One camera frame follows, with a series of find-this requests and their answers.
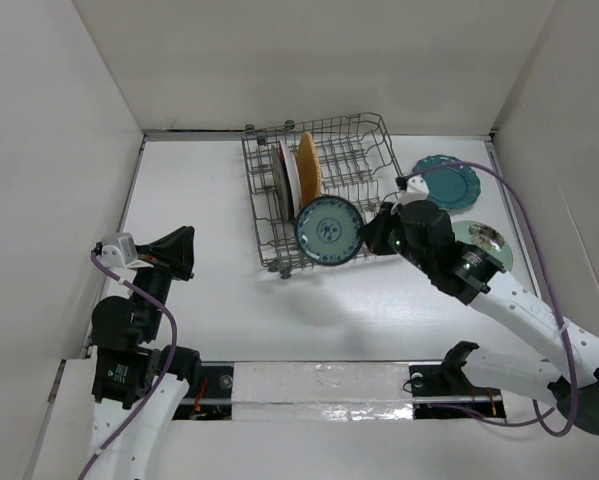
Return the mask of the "small blue patterned plate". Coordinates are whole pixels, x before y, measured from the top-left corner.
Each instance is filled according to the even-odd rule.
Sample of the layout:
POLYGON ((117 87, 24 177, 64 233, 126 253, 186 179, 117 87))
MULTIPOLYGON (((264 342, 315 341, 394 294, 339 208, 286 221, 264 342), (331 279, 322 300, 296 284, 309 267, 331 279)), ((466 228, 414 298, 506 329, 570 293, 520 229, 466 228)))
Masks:
POLYGON ((333 195, 315 198, 295 219, 298 249, 317 265, 335 267, 354 259, 363 245, 364 217, 348 200, 333 195))

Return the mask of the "woven bamboo tray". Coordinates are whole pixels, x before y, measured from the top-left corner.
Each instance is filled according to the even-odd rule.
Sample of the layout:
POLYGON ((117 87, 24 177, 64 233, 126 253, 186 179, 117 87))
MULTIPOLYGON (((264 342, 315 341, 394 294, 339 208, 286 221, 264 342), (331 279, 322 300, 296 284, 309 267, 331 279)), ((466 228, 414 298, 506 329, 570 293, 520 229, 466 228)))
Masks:
POLYGON ((322 173, 312 134, 305 131, 296 152, 296 164, 301 185, 301 200, 305 206, 321 194, 322 173))

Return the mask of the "red and teal floral plate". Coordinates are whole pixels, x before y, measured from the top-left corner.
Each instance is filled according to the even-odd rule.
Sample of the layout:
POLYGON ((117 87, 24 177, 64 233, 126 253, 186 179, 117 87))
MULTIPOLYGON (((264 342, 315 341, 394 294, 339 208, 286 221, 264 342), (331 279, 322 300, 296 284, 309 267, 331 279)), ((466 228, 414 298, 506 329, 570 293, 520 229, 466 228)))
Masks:
POLYGON ((301 208, 301 184, 296 158, 285 142, 279 141, 278 148, 286 169, 289 191, 292 199, 293 215, 296 216, 301 208))

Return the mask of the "grey reindeer plate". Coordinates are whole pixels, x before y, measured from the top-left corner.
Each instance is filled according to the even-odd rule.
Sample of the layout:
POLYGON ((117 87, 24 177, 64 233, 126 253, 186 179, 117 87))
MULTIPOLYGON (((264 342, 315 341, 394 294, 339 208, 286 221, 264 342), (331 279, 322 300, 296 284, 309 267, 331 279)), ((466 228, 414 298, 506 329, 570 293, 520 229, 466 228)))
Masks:
POLYGON ((277 192, 281 218, 284 222, 291 221, 293 207, 291 205, 290 187, 288 184, 285 165, 277 147, 271 149, 272 172, 277 192))

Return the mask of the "light green flower plate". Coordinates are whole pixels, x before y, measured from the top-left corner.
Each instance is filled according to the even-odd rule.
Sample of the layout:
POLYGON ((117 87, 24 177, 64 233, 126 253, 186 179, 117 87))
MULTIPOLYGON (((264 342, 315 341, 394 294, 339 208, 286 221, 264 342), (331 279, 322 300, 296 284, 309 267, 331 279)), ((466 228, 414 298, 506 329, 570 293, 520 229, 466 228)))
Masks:
POLYGON ((455 238, 466 244, 475 245, 500 261, 511 271, 514 256, 508 241, 496 229, 474 220, 461 220, 452 224, 455 238))

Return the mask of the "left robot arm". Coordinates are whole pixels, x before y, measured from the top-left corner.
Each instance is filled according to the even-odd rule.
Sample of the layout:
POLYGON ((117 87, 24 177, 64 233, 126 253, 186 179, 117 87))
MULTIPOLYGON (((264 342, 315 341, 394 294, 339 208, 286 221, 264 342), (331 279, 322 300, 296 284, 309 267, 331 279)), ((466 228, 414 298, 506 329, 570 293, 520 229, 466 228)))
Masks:
POLYGON ((202 384, 198 351, 180 347, 166 306, 172 282, 193 276, 195 230, 182 226, 145 245, 104 237, 92 264, 128 295, 100 300, 91 315, 95 349, 89 458, 82 479, 150 479, 184 397, 202 384))

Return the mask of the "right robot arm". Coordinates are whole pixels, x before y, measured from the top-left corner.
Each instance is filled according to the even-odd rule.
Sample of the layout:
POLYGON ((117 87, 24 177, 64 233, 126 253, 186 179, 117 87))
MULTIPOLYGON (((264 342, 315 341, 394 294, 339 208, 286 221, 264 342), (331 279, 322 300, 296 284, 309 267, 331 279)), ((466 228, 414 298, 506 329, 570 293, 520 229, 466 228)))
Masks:
POLYGON ((372 253, 402 256, 440 292, 495 320, 542 357, 515 359, 464 341, 444 359, 446 389, 508 390, 599 436, 598 336, 560 316, 556 305, 526 290, 486 251, 457 240, 449 215, 432 202, 386 202, 359 235, 372 253))

